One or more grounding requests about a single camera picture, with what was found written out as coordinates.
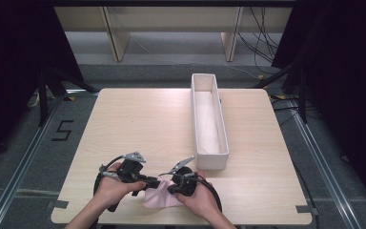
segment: finger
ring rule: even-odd
[[[199,176],[202,176],[202,177],[206,178],[206,172],[204,172],[204,171],[202,171],[202,170],[198,170],[198,171],[197,171],[197,174],[198,174]]]
[[[139,191],[143,188],[145,188],[145,186],[147,185],[144,181],[137,181],[134,183],[126,183],[129,191]]]
[[[115,162],[111,167],[108,168],[109,171],[117,171],[118,168],[120,168],[121,163],[120,162]]]
[[[179,200],[182,203],[185,203],[186,199],[188,198],[188,197],[178,194],[178,193],[174,194],[174,196],[176,197],[177,200]]]

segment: human hand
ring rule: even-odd
[[[197,174],[200,177],[205,178],[204,171],[197,171]],[[178,193],[174,195],[177,200],[186,205],[193,214],[205,219],[214,229],[236,229],[222,212],[219,211],[212,192],[200,182],[197,182],[195,192],[190,197],[185,197]]]
[[[121,163],[116,162],[108,168],[108,171],[117,171],[120,166]],[[146,183],[143,181],[123,183],[110,177],[102,177],[93,200],[106,209],[120,202],[129,192],[139,191],[143,189],[145,185]]]
[[[204,171],[197,171],[199,177],[205,178]],[[175,194],[177,200],[182,202],[186,207],[190,209],[196,216],[208,219],[209,215],[213,215],[219,212],[218,205],[216,204],[215,197],[200,182],[197,182],[197,186],[195,187],[195,192],[190,197],[185,197],[181,194]]]

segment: long white box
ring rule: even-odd
[[[193,74],[192,116],[196,168],[225,169],[229,148],[214,74]]]

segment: metal frame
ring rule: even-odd
[[[291,107],[297,106],[294,101],[289,101],[289,104]],[[325,181],[326,187],[328,188],[335,205],[337,206],[338,212],[343,218],[347,228],[362,228],[359,220],[356,217],[355,210],[353,209],[344,192],[341,190],[340,185],[338,184],[335,175],[332,173],[329,164],[326,162],[324,155],[320,151],[308,124],[304,123],[297,111],[292,110],[292,113],[295,117],[295,123],[308,145],[311,156],[313,157],[315,164],[322,175],[323,180]]]
[[[47,116],[46,121],[38,127],[30,145],[25,154],[23,155],[19,165],[17,166],[16,170],[13,173],[9,183],[5,187],[5,190],[0,196],[0,224],[4,219],[5,214],[7,213],[11,202],[16,194],[17,189],[19,188],[20,184],[23,181],[23,178],[28,171],[34,156],[37,153],[37,150],[45,136],[47,129],[50,127],[51,120],[57,111],[57,108],[61,104],[63,100],[63,96],[56,97],[53,101],[53,104],[49,110],[49,115]]]

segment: cable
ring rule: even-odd
[[[264,40],[260,40],[261,42],[263,42],[264,44],[268,44],[268,42],[264,41]],[[278,45],[276,45],[276,43],[272,40],[272,42],[274,43],[274,45],[270,44],[271,47],[275,48],[275,49],[278,49]]]
[[[121,158],[123,158],[122,156],[118,156],[118,157],[116,157],[115,159],[113,159],[111,162],[109,162],[109,164],[108,165],[106,165],[105,167],[104,167],[104,170],[103,171],[106,171],[107,169],[109,169],[109,167],[111,167],[114,163],[115,163],[115,161],[117,161],[117,160],[119,160],[119,159],[121,159]]]
[[[299,98],[297,97],[291,97],[291,98],[278,98],[277,96],[270,95],[270,98],[275,99],[275,101],[272,102],[272,105],[275,104],[278,101],[288,101],[288,100],[297,100]]]
[[[221,199],[219,198],[218,193],[216,192],[214,187],[204,177],[202,177],[200,175],[198,175],[198,176],[201,177],[202,179],[198,179],[198,178],[188,178],[188,179],[196,180],[197,182],[204,185],[208,190],[210,190],[210,192],[213,194],[213,197],[215,198],[216,205],[218,206],[219,211],[222,213],[222,204],[221,204]]]
[[[291,115],[291,117],[287,118],[287,120],[281,122],[278,126],[282,126],[284,125],[286,122],[290,121],[296,114],[298,114],[298,112],[294,113],[293,115]]]
[[[255,16],[255,14],[254,14],[254,11],[253,11],[253,8],[252,7],[250,7],[250,9],[251,9],[251,13],[252,13],[252,15],[253,15],[253,17],[254,17],[254,21],[256,22],[256,24],[257,24],[257,26],[258,26],[258,28],[259,28],[259,31],[260,31],[260,33],[259,33],[259,36],[256,36],[255,34],[254,34],[254,36],[257,38],[257,42],[256,42],[256,46],[255,46],[255,49],[257,50],[257,46],[258,46],[258,43],[259,43],[259,41],[262,41],[262,42],[264,42],[264,43],[266,43],[266,45],[267,45],[267,49],[268,49],[268,52],[269,52],[269,54],[270,55],[275,55],[275,51],[274,51],[274,49],[273,49],[273,46],[270,44],[270,42],[269,42],[269,38],[268,37],[270,37],[270,36],[268,36],[268,35],[266,35],[267,33],[266,33],[266,27],[265,27],[265,25],[264,25],[264,18],[265,18],[265,13],[266,13],[266,8],[261,8],[261,14],[262,14],[262,20],[261,20],[261,26],[260,26],[260,23],[259,23],[259,21],[257,20],[257,17]],[[261,35],[263,34],[263,37],[265,38],[265,41],[263,41],[263,40],[261,40],[260,39],[260,37],[261,37]],[[261,71],[261,72],[263,72],[263,73],[268,73],[268,72],[265,72],[265,71],[263,71],[263,70],[261,70],[259,67],[258,67],[258,65],[257,65],[257,61],[256,61],[256,56],[255,56],[255,53],[254,53],[254,64],[256,65],[256,67]]]
[[[295,110],[295,109],[298,109],[299,107],[285,107],[285,108],[274,108],[273,110],[275,112],[278,112],[278,111],[285,111],[285,110]],[[308,106],[308,107],[305,107],[305,108],[314,108],[316,109],[316,107],[314,106]]]
[[[141,45],[137,40],[135,40],[133,37],[131,37],[131,39],[139,46],[141,47],[144,51],[148,52],[148,53],[151,53],[150,50],[148,50],[147,48],[145,48],[143,45]],[[155,57],[152,57],[152,59],[155,59],[159,62],[166,62],[166,63],[172,63],[174,65],[190,65],[190,66],[194,66],[194,65],[205,65],[205,66],[222,66],[222,67],[226,67],[226,68],[229,68],[229,69],[232,69],[232,70],[236,70],[236,71],[240,71],[240,72],[243,72],[243,73],[246,73],[248,75],[250,75],[251,77],[253,78],[256,78],[258,79],[257,76],[255,76],[254,74],[252,73],[249,73],[245,70],[241,70],[241,69],[238,69],[238,68],[235,68],[235,67],[232,67],[232,66],[229,66],[229,65],[223,65],[223,64],[200,64],[200,63],[177,63],[177,62],[174,62],[174,61],[171,61],[171,60],[161,60],[161,59],[158,59],[158,58],[155,58]]]
[[[270,37],[270,35],[268,33],[266,33],[266,35],[269,37],[269,39],[273,42],[274,45],[272,45],[273,47],[275,47],[276,49],[278,48],[278,44],[275,43],[275,41],[272,39],[272,37]]]
[[[272,58],[269,57],[268,55],[266,55],[265,53],[257,50],[255,47],[253,47],[248,41],[245,40],[245,38],[243,38],[243,36],[240,34],[240,32],[238,33],[240,39],[243,41],[243,43],[245,44],[246,47],[248,47],[251,51],[256,52],[258,55],[260,55],[260,57],[262,57],[263,59],[269,61],[269,62],[273,62]]]

